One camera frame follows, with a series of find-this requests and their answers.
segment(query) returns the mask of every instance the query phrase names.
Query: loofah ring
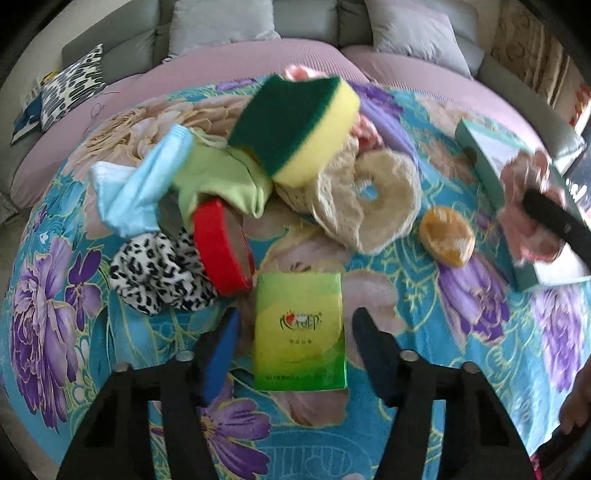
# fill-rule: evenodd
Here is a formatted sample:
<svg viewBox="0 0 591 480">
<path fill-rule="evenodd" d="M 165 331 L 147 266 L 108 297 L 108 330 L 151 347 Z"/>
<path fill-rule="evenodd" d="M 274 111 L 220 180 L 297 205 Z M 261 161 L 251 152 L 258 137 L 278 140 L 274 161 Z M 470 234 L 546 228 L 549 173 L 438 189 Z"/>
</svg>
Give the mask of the loofah ring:
<svg viewBox="0 0 591 480">
<path fill-rule="evenodd" d="M 381 252 L 413 227 L 421 183 L 412 159 L 391 150 L 337 156 L 308 188 L 310 210 L 327 235 L 363 254 Z M 359 197 L 373 183 L 375 200 Z"/>
</svg>

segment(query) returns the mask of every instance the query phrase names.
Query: sponge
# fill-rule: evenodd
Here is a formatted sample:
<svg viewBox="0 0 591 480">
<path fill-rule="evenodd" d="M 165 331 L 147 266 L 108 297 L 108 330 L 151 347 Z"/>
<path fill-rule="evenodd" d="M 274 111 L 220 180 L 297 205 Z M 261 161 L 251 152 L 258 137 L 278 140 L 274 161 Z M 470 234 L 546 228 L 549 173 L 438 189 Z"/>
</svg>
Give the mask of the sponge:
<svg viewBox="0 0 591 480">
<path fill-rule="evenodd" d="M 359 104 L 338 77 L 289 82 L 273 75 L 238 118 L 228 144 L 258 160 L 274 182 L 302 187 L 343 148 Z"/>
<path fill-rule="evenodd" d="M 476 245 L 468 220 L 449 207 L 431 207 L 421 220 L 418 234 L 425 250 L 451 268 L 466 265 Z"/>
</svg>

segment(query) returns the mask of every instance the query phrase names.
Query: black handle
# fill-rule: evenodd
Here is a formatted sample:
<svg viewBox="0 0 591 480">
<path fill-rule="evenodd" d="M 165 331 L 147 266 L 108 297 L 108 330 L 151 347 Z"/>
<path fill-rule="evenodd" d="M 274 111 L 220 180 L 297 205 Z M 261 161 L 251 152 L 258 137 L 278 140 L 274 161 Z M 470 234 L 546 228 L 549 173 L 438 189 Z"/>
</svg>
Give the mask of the black handle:
<svg viewBox="0 0 591 480">
<path fill-rule="evenodd" d="M 538 190 L 525 192 L 523 208 L 530 217 L 567 242 L 591 271 L 591 232 L 586 225 Z"/>
<path fill-rule="evenodd" d="M 575 426 L 569 434 L 556 430 L 537 451 L 542 472 L 556 470 L 556 480 L 588 480 L 591 472 L 591 422 Z"/>
</svg>

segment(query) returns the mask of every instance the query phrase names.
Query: purple flower print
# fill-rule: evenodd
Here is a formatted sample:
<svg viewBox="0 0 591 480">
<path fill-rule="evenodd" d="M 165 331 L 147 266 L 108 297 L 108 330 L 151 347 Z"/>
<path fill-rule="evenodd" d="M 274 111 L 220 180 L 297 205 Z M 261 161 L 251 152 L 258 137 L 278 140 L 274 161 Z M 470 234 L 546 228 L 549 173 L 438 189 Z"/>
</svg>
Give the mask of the purple flower print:
<svg viewBox="0 0 591 480">
<path fill-rule="evenodd" d="M 351 86 L 357 92 L 357 95 L 371 100 L 394 118 L 400 119 L 400 116 L 404 113 L 404 108 L 394 101 L 394 97 L 377 85 L 351 82 Z"/>
<path fill-rule="evenodd" d="M 256 411 L 250 398 L 232 398 L 232 382 L 226 380 L 218 397 L 207 408 L 200 408 L 201 430 L 210 451 L 230 473 L 244 480 L 268 472 L 269 457 L 240 443 L 240 440 L 262 440 L 269 436 L 269 417 Z M 152 426 L 153 434 L 163 436 L 164 430 Z"/>
<path fill-rule="evenodd" d="M 241 79 L 231 80 L 229 82 L 221 82 L 216 85 L 218 92 L 227 92 L 228 90 L 234 90 L 234 88 L 247 87 L 256 83 L 256 79 Z"/>
<path fill-rule="evenodd" d="M 583 300 L 576 286 L 553 288 L 531 295 L 531 309 L 542 330 L 544 365 L 559 392 L 570 390 L 581 368 Z"/>
<path fill-rule="evenodd" d="M 499 239 L 501 238 L 501 227 L 486 211 L 475 211 L 474 221 L 478 228 L 484 231 L 485 238 L 490 244 L 496 245 L 499 242 Z"/>
<path fill-rule="evenodd" d="M 66 280 L 72 249 L 54 237 L 48 254 L 25 260 L 13 296 L 10 328 L 11 365 L 18 391 L 29 411 L 41 410 L 48 428 L 66 421 L 66 381 L 74 381 L 78 360 L 74 351 L 76 312 L 56 300 Z"/>
<path fill-rule="evenodd" d="M 35 214 L 35 218 L 33 219 L 33 227 L 31 228 L 33 232 L 37 232 L 37 230 L 39 230 L 39 227 L 43 223 L 43 220 L 45 220 L 46 216 L 47 205 L 43 204 L 43 207 L 41 207 L 41 209 Z"/>
<path fill-rule="evenodd" d="M 495 267 L 477 252 L 463 268 L 438 267 L 443 311 L 458 347 L 466 346 L 471 333 L 485 343 L 499 341 L 509 320 L 509 307 L 507 282 Z"/>
<path fill-rule="evenodd" d="M 70 286 L 66 288 L 66 302 L 76 311 L 76 326 L 78 330 L 84 330 L 84 313 L 92 318 L 99 314 L 103 306 L 100 298 L 100 288 L 87 283 L 99 269 L 100 251 L 91 250 L 82 261 L 82 255 L 78 254 L 76 263 L 68 273 Z"/>
</svg>

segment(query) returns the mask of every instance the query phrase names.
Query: decorative pillow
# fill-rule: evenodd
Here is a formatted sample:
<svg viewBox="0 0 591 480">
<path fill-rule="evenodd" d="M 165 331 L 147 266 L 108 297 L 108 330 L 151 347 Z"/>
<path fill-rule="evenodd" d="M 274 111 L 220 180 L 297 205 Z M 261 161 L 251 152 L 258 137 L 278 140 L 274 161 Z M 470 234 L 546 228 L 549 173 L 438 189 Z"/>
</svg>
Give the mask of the decorative pillow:
<svg viewBox="0 0 591 480">
<path fill-rule="evenodd" d="M 470 77 L 446 14 L 406 0 L 366 0 L 374 49 L 425 60 Z"/>
<path fill-rule="evenodd" d="M 31 103 L 21 112 L 14 122 L 14 130 L 12 132 L 12 141 L 10 145 L 14 145 L 21 138 L 26 137 L 29 133 L 40 128 L 41 121 L 41 93 L 33 99 Z"/>
<path fill-rule="evenodd" d="M 41 100 L 41 129 L 49 127 L 85 100 L 100 92 L 105 84 L 100 69 L 103 44 L 63 72 L 58 73 L 43 87 Z"/>
<path fill-rule="evenodd" d="M 178 0 L 170 23 L 168 55 L 199 46 L 279 38 L 272 0 Z"/>
</svg>

